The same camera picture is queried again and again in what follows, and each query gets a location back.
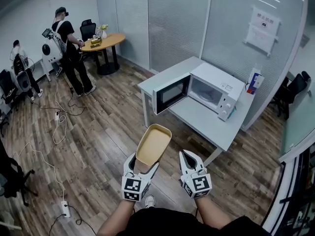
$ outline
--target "flower vase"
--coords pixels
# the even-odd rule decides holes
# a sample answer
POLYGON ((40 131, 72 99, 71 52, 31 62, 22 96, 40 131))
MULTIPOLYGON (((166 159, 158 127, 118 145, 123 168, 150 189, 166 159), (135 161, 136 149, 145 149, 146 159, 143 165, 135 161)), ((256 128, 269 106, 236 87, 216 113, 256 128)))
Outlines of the flower vase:
POLYGON ((102 38, 107 38, 107 34, 106 34, 106 31, 104 29, 102 30, 102 38))

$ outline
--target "black shirt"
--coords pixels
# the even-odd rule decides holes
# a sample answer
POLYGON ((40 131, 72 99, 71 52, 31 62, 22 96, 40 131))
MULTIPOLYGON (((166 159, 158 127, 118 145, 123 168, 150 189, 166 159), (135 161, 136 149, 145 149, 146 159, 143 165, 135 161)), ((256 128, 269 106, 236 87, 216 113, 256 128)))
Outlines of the black shirt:
POLYGON ((221 230, 200 223, 192 214, 163 208, 142 209, 129 219, 125 231, 117 236, 270 236, 247 217, 235 219, 221 230))
MULTIPOLYGON (((57 21, 53 24, 53 26, 51 27, 53 31, 56 31, 59 22, 60 21, 57 21)), ((74 33, 72 24, 69 21, 64 21, 63 24, 59 27, 57 33, 60 34, 62 41, 66 43, 67 36, 71 33, 74 33)), ((72 54, 77 53, 75 46, 70 41, 67 42, 67 53, 70 56, 73 56, 72 54)))

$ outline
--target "microwave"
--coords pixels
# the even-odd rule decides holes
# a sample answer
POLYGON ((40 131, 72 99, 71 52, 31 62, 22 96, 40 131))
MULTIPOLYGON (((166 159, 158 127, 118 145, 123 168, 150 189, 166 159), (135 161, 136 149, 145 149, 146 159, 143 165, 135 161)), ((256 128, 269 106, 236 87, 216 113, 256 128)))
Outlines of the microwave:
POLYGON ((203 104, 226 121, 234 111, 245 83, 220 70, 202 63, 186 73, 153 90, 152 105, 156 115, 185 97, 203 104))

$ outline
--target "open microwave door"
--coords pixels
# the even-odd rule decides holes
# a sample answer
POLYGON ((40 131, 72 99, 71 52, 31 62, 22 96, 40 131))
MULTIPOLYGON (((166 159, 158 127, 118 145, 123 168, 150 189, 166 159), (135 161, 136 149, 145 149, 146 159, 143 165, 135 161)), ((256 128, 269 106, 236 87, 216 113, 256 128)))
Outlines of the open microwave door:
POLYGON ((156 115, 187 96, 190 76, 190 73, 184 74, 153 90, 152 105, 156 115))

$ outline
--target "black cap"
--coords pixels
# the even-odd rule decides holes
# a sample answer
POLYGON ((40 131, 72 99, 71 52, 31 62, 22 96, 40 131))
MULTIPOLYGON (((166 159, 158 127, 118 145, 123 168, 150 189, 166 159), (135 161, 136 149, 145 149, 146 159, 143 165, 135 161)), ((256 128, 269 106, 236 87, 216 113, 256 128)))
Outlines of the black cap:
POLYGON ((65 16, 69 15, 69 13, 67 12, 67 10, 65 9, 65 7, 60 7, 59 9, 56 10, 55 12, 55 16, 57 16, 58 13, 64 12, 65 16))
POLYGON ((15 40, 15 41, 13 42, 13 47, 15 47, 15 46, 18 45, 18 44, 20 44, 20 41, 19 41, 19 40, 15 40))

